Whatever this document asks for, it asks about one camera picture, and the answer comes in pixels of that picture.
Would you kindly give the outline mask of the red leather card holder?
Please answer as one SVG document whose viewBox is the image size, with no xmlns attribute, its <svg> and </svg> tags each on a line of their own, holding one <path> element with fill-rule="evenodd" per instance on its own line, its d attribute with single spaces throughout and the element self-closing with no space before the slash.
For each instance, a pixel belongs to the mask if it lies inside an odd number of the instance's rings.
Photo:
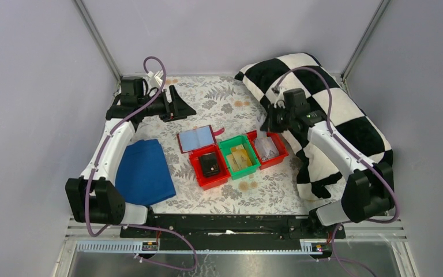
<svg viewBox="0 0 443 277">
<path fill-rule="evenodd" d="M 223 134 L 225 128 L 214 130 L 211 125 L 186 130 L 177 134 L 181 153 L 189 153 L 216 143 L 216 136 Z"/>
</svg>

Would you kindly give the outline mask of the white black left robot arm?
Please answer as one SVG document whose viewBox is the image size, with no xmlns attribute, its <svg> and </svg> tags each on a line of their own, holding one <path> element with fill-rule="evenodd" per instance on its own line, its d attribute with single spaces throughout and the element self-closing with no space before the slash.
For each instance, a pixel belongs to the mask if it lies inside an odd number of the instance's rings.
<svg viewBox="0 0 443 277">
<path fill-rule="evenodd" d="M 174 85 L 152 88 L 146 78 L 121 80 L 93 157 L 79 177 L 70 178 L 65 184 L 76 222 L 134 225 L 142 237 L 155 232 L 156 222 L 148 217 L 147 207 L 127 203 L 115 187 L 120 161 L 144 118 L 157 116 L 170 122 L 195 115 L 196 111 L 181 98 Z"/>
</svg>

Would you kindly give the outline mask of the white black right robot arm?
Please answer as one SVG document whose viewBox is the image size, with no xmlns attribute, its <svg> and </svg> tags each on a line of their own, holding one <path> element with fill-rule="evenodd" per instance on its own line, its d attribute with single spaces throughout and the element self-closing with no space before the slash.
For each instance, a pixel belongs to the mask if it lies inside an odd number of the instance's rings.
<svg viewBox="0 0 443 277">
<path fill-rule="evenodd" d="M 340 171 L 346 181 L 337 202 L 310 211 L 308 230 L 317 238 L 337 223 L 359 223 L 396 206 L 393 170 L 385 162 L 374 163 L 347 141 L 320 110 L 311 110 L 302 89 L 283 93 L 282 104 L 269 104 L 261 130 L 294 131 L 316 146 Z"/>
</svg>

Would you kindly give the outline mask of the white cards in red bin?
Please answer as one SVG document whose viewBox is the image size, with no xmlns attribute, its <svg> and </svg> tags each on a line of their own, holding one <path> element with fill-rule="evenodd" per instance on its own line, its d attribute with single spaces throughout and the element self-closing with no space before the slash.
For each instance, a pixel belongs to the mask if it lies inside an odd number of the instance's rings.
<svg viewBox="0 0 443 277">
<path fill-rule="evenodd" d="M 279 156 L 279 150 L 271 137 L 257 137 L 254 140 L 254 146 L 263 162 Z"/>
</svg>

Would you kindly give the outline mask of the gold cards in green bin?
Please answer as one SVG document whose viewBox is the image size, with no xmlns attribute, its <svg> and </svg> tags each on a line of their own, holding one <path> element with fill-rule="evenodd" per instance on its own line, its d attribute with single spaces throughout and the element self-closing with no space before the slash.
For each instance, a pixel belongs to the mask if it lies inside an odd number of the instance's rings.
<svg viewBox="0 0 443 277">
<path fill-rule="evenodd" d="M 228 164 L 233 172 L 237 172 L 253 165 L 245 147 L 240 144 L 230 148 L 230 154 L 226 156 Z"/>
</svg>

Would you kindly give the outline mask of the black VIP card stack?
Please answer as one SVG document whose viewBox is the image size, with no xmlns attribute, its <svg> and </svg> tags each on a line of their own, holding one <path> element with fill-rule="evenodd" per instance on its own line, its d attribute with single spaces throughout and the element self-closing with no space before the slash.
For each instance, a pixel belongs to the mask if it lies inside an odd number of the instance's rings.
<svg viewBox="0 0 443 277">
<path fill-rule="evenodd" d="M 220 173 L 220 166 L 214 152 L 203 154 L 198 159 L 204 177 L 209 178 Z"/>
</svg>

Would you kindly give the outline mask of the right red plastic bin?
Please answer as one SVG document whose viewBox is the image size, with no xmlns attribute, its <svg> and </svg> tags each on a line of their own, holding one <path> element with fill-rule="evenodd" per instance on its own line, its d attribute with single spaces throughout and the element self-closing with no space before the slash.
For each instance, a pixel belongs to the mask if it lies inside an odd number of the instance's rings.
<svg viewBox="0 0 443 277">
<path fill-rule="evenodd" d="M 259 169 L 264 170 L 281 163 L 288 156 L 288 151 L 280 135 L 271 132 L 266 133 L 265 136 L 258 136 L 259 134 L 261 133 L 256 130 L 246 133 L 260 162 Z"/>
</svg>

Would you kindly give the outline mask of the red plastic bin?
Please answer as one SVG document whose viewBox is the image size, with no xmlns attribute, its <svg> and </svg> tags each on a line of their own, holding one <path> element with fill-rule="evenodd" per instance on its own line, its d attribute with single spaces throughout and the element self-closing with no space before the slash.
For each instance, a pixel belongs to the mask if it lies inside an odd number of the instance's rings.
<svg viewBox="0 0 443 277">
<path fill-rule="evenodd" d="M 271 132 L 266 133 L 265 136 L 258 136 L 259 134 L 261 133 L 256 130 L 246 133 L 260 162 L 259 169 L 264 170 L 281 163 L 288 156 L 288 151 L 280 135 Z"/>
<path fill-rule="evenodd" d="M 202 190 L 216 188 L 228 182 L 231 174 L 216 144 L 199 148 L 189 154 L 196 180 Z"/>
</svg>

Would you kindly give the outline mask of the floral patterned table mat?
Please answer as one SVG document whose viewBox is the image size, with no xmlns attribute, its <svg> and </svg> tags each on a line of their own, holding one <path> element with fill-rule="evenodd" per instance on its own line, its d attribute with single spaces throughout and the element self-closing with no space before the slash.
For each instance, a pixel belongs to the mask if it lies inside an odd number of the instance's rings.
<svg viewBox="0 0 443 277">
<path fill-rule="evenodd" d="M 211 125 L 224 129 L 217 141 L 258 129 L 265 110 L 247 88 L 226 76 L 170 76 L 181 98 L 196 115 L 165 123 L 148 117 L 139 125 L 135 140 L 157 139 L 166 157 L 176 195 L 157 203 L 157 213 L 179 214 L 307 214 L 326 199 L 299 197 L 296 176 L 302 162 L 293 153 L 275 166 L 215 188 L 199 187 L 188 154 L 180 152 L 178 132 Z"/>
</svg>

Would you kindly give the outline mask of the green plastic bin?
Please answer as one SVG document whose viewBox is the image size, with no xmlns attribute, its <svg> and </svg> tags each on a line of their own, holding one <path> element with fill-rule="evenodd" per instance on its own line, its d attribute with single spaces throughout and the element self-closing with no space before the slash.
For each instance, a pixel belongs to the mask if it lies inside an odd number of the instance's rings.
<svg viewBox="0 0 443 277">
<path fill-rule="evenodd" d="M 218 146 L 233 180 L 255 173 L 261 165 L 247 135 L 221 141 Z"/>
</svg>

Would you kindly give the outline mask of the left red plastic bin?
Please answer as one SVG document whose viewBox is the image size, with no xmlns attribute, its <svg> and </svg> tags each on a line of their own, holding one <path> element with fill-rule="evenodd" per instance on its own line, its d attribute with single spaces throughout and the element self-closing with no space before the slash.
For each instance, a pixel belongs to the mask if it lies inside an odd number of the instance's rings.
<svg viewBox="0 0 443 277">
<path fill-rule="evenodd" d="M 231 174 L 216 144 L 199 148 L 189 154 L 196 180 L 202 190 L 216 188 L 228 182 Z"/>
</svg>

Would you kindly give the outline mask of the black white checkered pillow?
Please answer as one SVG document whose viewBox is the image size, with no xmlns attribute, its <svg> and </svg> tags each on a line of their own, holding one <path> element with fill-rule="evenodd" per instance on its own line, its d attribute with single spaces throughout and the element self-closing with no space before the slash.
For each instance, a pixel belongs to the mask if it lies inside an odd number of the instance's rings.
<svg viewBox="0 0 443 277">
<path fill-rule="evenodd" d="M 284 91 L 303 89 L 310 109 L 330 114 L 342 138 L 374 163 L 393 165 L 388 140 L 314 56 L 296 53 L 246 65 L 235 79 L 245 85 L 264 110 L 280 103 Z M 309 201 L 340 198 L 346 182 L 325 154 L 308 142 L 306 136 L 293 130 L 283 132 L 282 136 L 303 163 L 296 176 L 300 198 Z"/>
</svg>

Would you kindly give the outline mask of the blue folded cloth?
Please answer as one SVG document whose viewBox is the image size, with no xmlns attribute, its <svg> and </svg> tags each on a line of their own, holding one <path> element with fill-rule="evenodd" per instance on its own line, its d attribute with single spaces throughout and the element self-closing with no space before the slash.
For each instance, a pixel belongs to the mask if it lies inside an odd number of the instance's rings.
<svg viewBox="0 0 443 277">
<path fill-rule="evenodd" d="M 115 187 L 126 203 L 152 206 L 176 196 L 166 157 L 157 139 L 126 147 Z"/>
</svg>

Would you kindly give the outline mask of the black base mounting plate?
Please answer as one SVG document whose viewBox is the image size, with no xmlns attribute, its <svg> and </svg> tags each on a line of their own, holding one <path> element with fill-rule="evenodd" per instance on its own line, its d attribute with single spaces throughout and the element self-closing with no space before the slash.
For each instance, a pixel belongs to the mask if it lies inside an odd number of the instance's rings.
<svg viewBox="0 0 443 277">
<path fill-rule="evenodd" d="M 160 250 L 301 250 L 301 240 L 343 239 L 343 227 L 296 215 L 152 214 L 147 228 L 127 227 L 121 238 L 152 239 Z"/>
</svg>

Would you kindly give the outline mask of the aluminium front rail frame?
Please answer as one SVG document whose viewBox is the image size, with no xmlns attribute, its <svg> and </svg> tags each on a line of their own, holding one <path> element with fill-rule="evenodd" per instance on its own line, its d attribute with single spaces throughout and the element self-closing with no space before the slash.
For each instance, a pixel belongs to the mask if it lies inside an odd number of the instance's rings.
<svg viewBox="0 0 443 277">
<path fill-rule="evenodd" d="M 306 230 L 303 215 L 152 214 L 145 227 L 71 220 L 54 276 L 418 276 L 401 222 Z"/>
</svg>

